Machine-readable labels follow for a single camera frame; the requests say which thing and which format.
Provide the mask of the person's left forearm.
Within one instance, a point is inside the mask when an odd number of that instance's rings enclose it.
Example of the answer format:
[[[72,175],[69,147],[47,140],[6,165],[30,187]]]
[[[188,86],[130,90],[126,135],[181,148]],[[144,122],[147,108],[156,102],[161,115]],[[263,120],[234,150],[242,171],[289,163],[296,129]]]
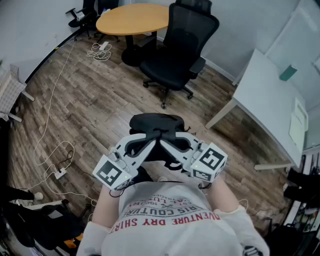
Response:
[[[119,201],[122,193],[122,190],[110,190],[103,185],[91,221],[112,228],[119,218]]]

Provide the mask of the pile of black bags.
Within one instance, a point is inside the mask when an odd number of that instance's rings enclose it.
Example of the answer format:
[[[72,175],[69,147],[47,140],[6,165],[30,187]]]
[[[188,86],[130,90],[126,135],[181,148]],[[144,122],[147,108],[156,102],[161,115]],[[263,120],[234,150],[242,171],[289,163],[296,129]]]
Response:
[[[29,209],[8,202],[1,212],[22,245],[33,248],[39,244],[49,251],[62,249],[75,256],[85,228],[83,218],[91,205],[86,204],[77,216],[69,210],[68,203],[64,199],[56,205]]]

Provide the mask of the person's right forearm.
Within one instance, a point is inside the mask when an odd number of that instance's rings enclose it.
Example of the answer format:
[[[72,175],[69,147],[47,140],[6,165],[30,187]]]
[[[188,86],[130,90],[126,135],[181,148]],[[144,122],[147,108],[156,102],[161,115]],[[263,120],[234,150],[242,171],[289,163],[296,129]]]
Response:
[[[239,201],[223,178],[218,175],[204,192],[211,209],[231,213],[238,209]]]

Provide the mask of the black equipment pile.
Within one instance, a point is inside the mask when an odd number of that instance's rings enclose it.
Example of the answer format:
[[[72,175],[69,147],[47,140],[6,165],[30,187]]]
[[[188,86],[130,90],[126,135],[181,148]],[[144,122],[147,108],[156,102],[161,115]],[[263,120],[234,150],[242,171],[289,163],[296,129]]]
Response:
[[[320,207],[320,175],[303,174],[292,167],[287,172],[287,180],[296,186],[285,183],[283,186],[283,196],[293,201]]]

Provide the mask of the person's white printed shirt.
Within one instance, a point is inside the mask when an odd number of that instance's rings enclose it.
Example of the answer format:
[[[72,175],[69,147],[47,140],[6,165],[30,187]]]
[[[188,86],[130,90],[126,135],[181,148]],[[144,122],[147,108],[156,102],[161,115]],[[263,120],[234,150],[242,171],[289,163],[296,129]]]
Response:
[[[119,198],[112,228],[86,225],[76,256],[270,256],[246,209],[212,210],[197,187],[145,181]]]

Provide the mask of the white paper sheet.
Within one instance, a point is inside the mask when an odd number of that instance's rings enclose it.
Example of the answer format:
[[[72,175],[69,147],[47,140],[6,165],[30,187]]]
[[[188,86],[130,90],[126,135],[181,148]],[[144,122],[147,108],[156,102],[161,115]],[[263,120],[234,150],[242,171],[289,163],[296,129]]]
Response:
[[[301,153],[303,151],[305,132],[309,128],[309,116],[301,102],[296,97],[291,111],[289,136]]]

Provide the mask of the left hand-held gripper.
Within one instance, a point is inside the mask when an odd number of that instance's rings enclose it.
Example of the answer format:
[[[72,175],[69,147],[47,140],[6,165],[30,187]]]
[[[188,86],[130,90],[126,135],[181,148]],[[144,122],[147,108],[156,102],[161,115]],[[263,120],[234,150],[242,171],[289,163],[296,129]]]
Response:
[[[145,133],[127,135],[102,155],[92,174],[111,191],[120,191],[133,183],[155,144]]]

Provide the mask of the cluttered storage shelf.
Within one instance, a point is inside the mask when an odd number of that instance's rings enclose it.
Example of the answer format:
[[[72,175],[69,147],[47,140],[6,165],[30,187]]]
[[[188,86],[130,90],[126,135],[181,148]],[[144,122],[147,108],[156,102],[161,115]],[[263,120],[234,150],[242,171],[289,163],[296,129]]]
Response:
[[[318,232],[320,228],[320,208],[308,208],[306,203],[295,200],[283,225],[294,227],[303,233]]]

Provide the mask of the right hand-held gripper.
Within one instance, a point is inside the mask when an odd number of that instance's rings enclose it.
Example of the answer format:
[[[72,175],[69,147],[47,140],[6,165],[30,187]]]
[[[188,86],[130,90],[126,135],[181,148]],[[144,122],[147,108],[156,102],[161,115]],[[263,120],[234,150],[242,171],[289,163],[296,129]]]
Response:
[[[160,140],[160,145],[190,177],[212,183],[223,170],[228,155],[214,143],[206,144],[189,132],[176,132],[178,146],[167,140]]]

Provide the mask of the round wooden table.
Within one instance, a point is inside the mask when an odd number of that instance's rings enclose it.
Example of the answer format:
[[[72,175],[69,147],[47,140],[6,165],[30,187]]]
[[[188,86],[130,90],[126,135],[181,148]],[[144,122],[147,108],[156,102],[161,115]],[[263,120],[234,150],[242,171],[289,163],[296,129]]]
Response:
[[[96,22],[99,32],[124,36],[126,49],[122,61],[132,67],[140,66],[146,54],[157,48],[157,31],[169,24],[169,8],[160,4],[135,3],[114,8]]]

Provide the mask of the black mesh office chair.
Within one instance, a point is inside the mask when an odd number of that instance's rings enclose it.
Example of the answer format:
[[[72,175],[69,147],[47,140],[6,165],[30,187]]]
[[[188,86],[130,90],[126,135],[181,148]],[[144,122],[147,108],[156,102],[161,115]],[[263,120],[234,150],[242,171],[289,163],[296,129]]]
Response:
[[[184,90],[188,99],[193,97],[186,84],[204,68],[206,61],[201,52],[220,25],[211,8],[211,0],[176,0],[170,4],[163,46],[139,66],[148,78],[143,81],[145,88],[157,83],[166,94]]]

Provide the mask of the black bag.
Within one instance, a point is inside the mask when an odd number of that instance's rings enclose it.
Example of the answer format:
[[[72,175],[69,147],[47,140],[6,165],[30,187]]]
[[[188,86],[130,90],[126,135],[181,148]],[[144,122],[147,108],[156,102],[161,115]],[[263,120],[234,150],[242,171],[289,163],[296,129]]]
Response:
[[[171,171],[183,171],[183,165],[161,146],[160,139],[166,139],[178,149],[190,148],[186,139],[176,138],[176,132],[187,132],[184,120],[177,115],[163,113],[142,113],[134,115],[130,122],[129,134],[146,134],[147,139],[156,139],[155,146],[145,162],[164,161],[164,166]]]

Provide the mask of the white rectangular table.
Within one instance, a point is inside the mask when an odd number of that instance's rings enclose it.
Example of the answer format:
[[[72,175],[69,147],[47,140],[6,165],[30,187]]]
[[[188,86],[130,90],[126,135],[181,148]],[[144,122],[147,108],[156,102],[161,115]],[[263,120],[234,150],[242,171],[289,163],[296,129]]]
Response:
[[[205,125],[206,129],[211,128],[236,106],[249,115],[286,156],[282,163],[256,164],[256,171],[299,167],[301,163],[303,151],[298,151],[289,128],[295,98],[304,109],[305,100],[292,83],[279,79],[279,73],[278,68],[255,49],[231,100]]]

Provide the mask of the green box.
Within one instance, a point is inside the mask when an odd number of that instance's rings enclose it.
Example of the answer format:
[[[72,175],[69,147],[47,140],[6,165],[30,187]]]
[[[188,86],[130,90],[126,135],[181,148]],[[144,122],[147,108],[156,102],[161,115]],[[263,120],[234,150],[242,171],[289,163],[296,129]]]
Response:
[[[297,68],[293,65],[289,65],[279,76],[281,81],[288,81],[297,72]]]

